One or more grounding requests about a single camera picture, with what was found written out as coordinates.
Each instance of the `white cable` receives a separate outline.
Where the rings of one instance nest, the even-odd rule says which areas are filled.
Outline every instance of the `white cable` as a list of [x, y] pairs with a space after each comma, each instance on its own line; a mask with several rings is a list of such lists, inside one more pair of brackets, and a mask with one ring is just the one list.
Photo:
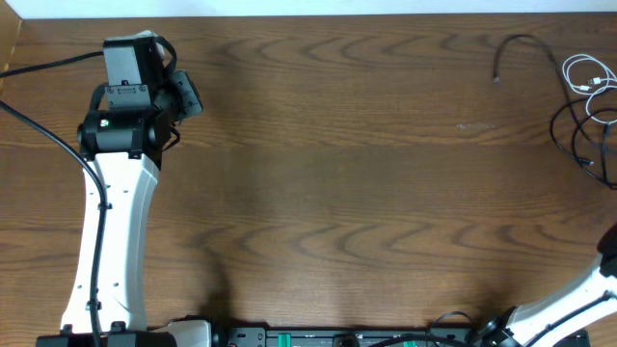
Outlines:
[[[592, 63], [599, 65], [604, 70], [606, 77], [605, 78], [600, 78], [600, 77], [591, 78], [589, 79], [589, 82], [588, 82], [589, 85], [580, 85], [580, 86], [575, 85], [574, 83], [572, 83], [572, 80], [570, 79], [570, 68], [572, 68], [574, 65], [580, 62], [592, 62]], [[615, 75], [615, 73], [609, 67], [607, 67], [604, 63], [602, 63], [598, 59], [590, 55], [587, 55], [587, 54], [576, 54], [566, 59], [563, 62], [563, 65], [561, 66], [561, 73], [563, 74], [563, 78], [565, 79], [566, 83], [568, 83], [568, 85], [570, 86], [573, 92], [581, 94], [581, 95], [589, 95], [589, 98], [587, 99], [587, 102], [585, 103], [585, 112], [587, 113], [587, 116], [591, 116], [591, 112], [589, 111], [589, 105], [591, 104], [591, 100], [594, 97], [596, 97], [596, 95], [599, 95], [600, 93], [606, 90], [609, 90], [609, 89], [617, 89], [617, 76]], [[605, 82], [603, 86], [601, 86], [600, 88], [596, 89], [593, 92], [589, 92], [593, 89], [592, 86], [598, 86], [602, 82]], [[600, 120], [596, 118], [595, 116], [591, 117], [591, 119], [600, 124], [612, 124], [617, 121], [617, 120], [611, 120], [611, 121]]]

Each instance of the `cable bundle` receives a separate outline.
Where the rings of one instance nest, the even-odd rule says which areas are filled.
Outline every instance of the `cable bundle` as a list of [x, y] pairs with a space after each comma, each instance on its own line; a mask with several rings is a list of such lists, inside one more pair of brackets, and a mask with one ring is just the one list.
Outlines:
[[[598, 181], [600, 181], [602, 184], [606, 185], [608, 188], [614, 190], [617, 189], [617, 183], [615, 182], [611, 182], [608, 179], [608, 175], [607, 175], [607, 168], [606, 168], [606, 154], [607, 153], [612, 153], [615, 154], [616, 152], [614, 150], [610, 150], [607, 147], [607, 143], [606, 140], [610, 135], [610, 131], [612, 128], [612, 125], [617, 122], [616, 120], [601, 120], [598, 118], [598, 115], [603, 114], [603, 113], [607, 113], [607, 112], [617, 112], [617, 108], [612, 108], [612, 107], [607, 107], [607, 108], [601, 108], [601, 109], [597, 109], [597, 110], [591, 110], [591, 103], [592, 100], [601, 94], [606, 94], [606, 93], [610, 93], [612, 91], [614, 91], [615, 89], [617, 89], [617, 76], [615, 76], [615, 74], [612, 72], [612, 70], [610, 68], [608, 68], [604, 63], [600, 62], [599, 60], [597, 60], [596, 58], [589, 56], [587, 54], [576, 54], [568, 59], [566, 59], [561, 67], [561, 70], [559, 69], [557, 60], [554, 57], [554, 54], [552, 53], [552, 51], [550, 50], [549, 46], [544, 43], [542, 40], [536, 38], [533, 35], [528, 35], [528, 34], [521, 34], [521, 35], [513, 35], [510, 36], [508, 38], [506, 38], [504, 41], [501, 42], [501, 44], [499, 45], [499, 47], [496, 50], [495, 53], [495, 57], [494, 57], [494, 61], [493, 61], [493, 81], [496, 84], [499, 84], [501, 82], [501, 79], [499, 77], [499, 73], [498, 73], [498, 69], [499, 69], [499, 60], [501, 58], [501, 55], [506, 47], [506, 45], [513, 41], [513, 40], [518, 40], [518, 39], [530, 39], [532, 40], [534, 43], [537, 44], [537, 46], [539, 48], [541, 48], [544, 53], [546, 54], [547, 58], [549, 59], [549, 61], [552, 63], [554, 70], [555, 70], [555, 74], [557, 76], [557, 79], [559, 81], [562, 93], [564, 94], [564, 97], [566, 99], [566, 103], [561, 106], [557, 112], [555, 112], [553, 114], [553, 116], [550, 118], [550, 126], [549, 126], [549, 133], [550, 133], [550, 138], [552, 139], [552, 141], [555, 143], [555, 145], [561, 149], [561, 151], [563, 151], [564, 153], [566, 153], [568, 156], [570, 156], [571, 158], [573, 158], [577, 164], [583, 169], [585, 170], [585, 172], [589, 175], [591, 175], [592, 177], [596, 178]], [[572, 82], [571, 77], [570, 77], [570, 71], [571, 68], [579, 63], [582, 62], [590, 62], [590, 63], [594, 63], [597, 64], [598, 66], [600, 66], [603, 70], [604, 70], [604, 74], [605, 77], [592, 77], [589, 79], [588, 81], [588, 85], [576, 85]], [[585, 95], [585, 97], [582, 98], [578, 98], [575, 100], [572, 100], [570, 98], [570, 93], [569, 90], [572, 90], [575, 93], [581, 94], [581, 95]], [[575, 105], [579, 104], [579, 103], [585, 103], [585, 113], [586, 113], [586, 117], [584, 118], [580, 118], [577, 115], [577, 112], [575, 110]], [[568, 110], [570, 113], [570, 116], [572, 118], [573, 124], [575, 126], [575, 129], [572, 133], [571, 136], [571, 143], [570, 143], [570, 149], [565, 148], [555, 137], [554, 135], [554, 124], [555, 121], [563, 114], [564, 111]], [[583, 125], [585, 123], [587, 123], [589, 120], [592, 120], [598, 124], [600, 124], [603, 127], [603, 132], [602, 132], [602, 138], [600, 140], [600, 142], [595, 142], [591, 139], [590, 135], [583, 129]], [[595, 149], [597, 149], [600, 152], [600, 158], [601, 158], [601, 167], [602, 167], [602, 175], [597, 175], [595, 173], [592, 173], [589, 168], [591, 166], [593, 166], [595, 163], [588, 158], [582, 157], [578, 155], [578, 151], [577, 151], [577, 136], [578, 134], [582, 135], [583, 138], [586, 140], [586, 142], [591, 145], [592, 147], [594, 147]]]

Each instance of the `table surface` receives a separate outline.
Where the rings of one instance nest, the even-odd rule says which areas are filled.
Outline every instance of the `table surface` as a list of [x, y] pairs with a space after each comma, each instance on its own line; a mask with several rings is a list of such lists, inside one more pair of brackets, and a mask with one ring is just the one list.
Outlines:
[[[13, 68], [151, 29], [204, 112], [180, 125], [148, 219], [148, 323], [204, 313], [272, 326], [480, 321], [575, 277], [617, 195], [550, 141], [558, 60], [617, 66], [614, 14], [29, 20]], [[2, 99], [77, 146], [101, 58], [12, 77]], [[557, 124], [567, 141], [572, 123]], [[0, 117], [0, 343], [59, 329], [77, 266], [81, 170]], [[590, 327], [617, 345], [616, 317]]]

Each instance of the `wood grain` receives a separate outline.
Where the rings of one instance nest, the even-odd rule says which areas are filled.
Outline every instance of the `wood grain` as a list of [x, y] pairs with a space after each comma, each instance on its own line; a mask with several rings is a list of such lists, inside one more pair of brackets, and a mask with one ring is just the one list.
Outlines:
[[[550, 142], [558, 58], [617, 66], [614, 14], [42, 20], [13, 67], [152, 29], [205, 112], [180, 127], [148, 221], [149, 323], [207, 313], [273, 326], [480, 320], [539, 299], [593, 259], [617, 196]], [[3, 100], [76, 146], [100, 59], [16, 76]], [[0, 343], [58, 329], [77, 265], [83, 178], [0, 117]], [[572, 126], [557, 126], [566, 139]], [[615, 318], [591, 327], [616, 345]]]

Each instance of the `white wall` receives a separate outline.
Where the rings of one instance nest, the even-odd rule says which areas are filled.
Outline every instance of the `white wall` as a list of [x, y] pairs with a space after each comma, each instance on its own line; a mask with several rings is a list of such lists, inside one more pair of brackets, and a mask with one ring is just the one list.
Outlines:
[[7, 0], [7, 2], [24, 19], [617, 11], [617, 0]]

